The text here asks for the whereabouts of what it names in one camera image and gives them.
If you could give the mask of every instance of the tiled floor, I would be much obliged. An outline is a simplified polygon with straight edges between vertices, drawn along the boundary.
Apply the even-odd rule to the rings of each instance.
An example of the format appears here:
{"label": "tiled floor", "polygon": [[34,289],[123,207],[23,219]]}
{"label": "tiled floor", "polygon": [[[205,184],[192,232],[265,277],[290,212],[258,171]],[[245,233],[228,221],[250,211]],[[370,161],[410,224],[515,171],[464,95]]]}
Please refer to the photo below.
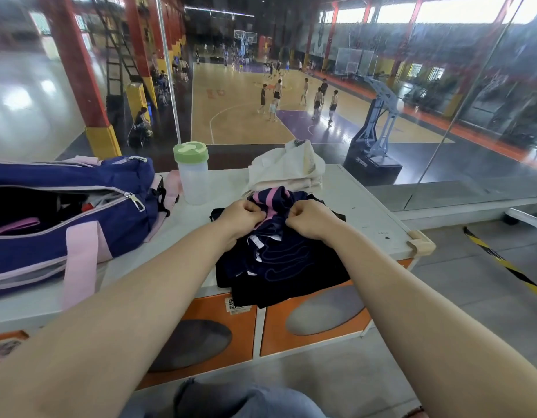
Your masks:
{"label": "tiled floor", "polygon": [[[537,283],[536,229],[501,222],[468,227]],[[474,245],[461,226],[425,233],[437,244],[437,251],[422,259],[414,274],[537,367],[537,296]],[[291,387],[310,396],[333,418],[398,418],[418,406],[415,393],[375,328],[362,339],[201,380]],[[122,417],[142,417],[145,410],[161,409],[169,404],[174,391],[174,385],[142,391],[128,404]]]}

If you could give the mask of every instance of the navy and pink garment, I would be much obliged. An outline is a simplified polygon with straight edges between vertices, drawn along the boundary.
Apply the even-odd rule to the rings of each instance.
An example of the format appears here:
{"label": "navy and pink garment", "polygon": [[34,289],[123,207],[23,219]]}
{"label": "navy and pink garment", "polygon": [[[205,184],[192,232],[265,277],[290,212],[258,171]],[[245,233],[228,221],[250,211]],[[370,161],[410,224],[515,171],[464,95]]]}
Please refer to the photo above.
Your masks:
{"label": "navy and pink garment", "polygon": [[[216,263],[218,286],[232,288],[236,305],[264,308],[349,280],[334,250],[286,226],[291,207],[302,199],[321,202],[306,192],[290,192],[283,186],[249,197],[267,217]],[[210,219],[217,219],[222,211],[213,210]]]}

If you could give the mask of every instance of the qr code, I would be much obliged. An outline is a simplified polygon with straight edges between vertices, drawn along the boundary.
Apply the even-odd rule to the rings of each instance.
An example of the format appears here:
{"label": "qr code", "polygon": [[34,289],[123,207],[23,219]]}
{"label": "qr code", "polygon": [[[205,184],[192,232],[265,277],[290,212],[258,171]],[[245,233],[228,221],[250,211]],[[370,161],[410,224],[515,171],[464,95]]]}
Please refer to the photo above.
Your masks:
{"label": "qr code", "polygon": [[237,307],[234,305],[233,298],[226,298],[226,312],[229,312],[231,315],[241,314],[247,311],[251,311],[251,306],[247,307]]}

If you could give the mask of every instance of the plastic cup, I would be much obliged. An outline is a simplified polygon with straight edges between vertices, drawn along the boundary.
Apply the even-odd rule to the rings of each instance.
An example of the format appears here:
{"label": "plastic cup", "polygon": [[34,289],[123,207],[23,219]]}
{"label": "plastic cup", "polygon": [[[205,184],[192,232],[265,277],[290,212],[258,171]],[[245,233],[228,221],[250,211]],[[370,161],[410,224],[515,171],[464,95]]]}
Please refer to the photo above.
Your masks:
{"label": "plastic cup", "polygon": [[183,197],[188,204],[201,205],[209,199],[208,149],[202,142],[191,141],[174,146]]}

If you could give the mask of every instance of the black and yellow tape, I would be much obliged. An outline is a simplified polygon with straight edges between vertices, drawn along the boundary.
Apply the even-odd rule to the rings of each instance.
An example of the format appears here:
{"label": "black and yellow tape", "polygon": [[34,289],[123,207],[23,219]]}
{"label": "black and yellow tape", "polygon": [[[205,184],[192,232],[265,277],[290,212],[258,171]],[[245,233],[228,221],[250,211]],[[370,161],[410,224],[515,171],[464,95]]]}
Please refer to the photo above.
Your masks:
{"label": "black and yellow tape", "polygon": [[527,287],[529,287],[536,295],[537,295],[537,285],[529,280],[525,274],[522,273],[518,268],[516,268],[511,262],[506,261],[506,259],[502,258],[499,254],[497,254],[489,245],[487,245],[485,242],[483,242],[481,239],[479,239],[476,235],[474,235],[472,232],[468,230],[467,227],[464,227],[464,234],[476,245],[481,246],[483,251],[488,253],[489,255],[493,256],[498,262],[501,263],[501,265],[506,268],[510,273],[512,273],[515,277],[517,277],[519,280],[523,281]]}

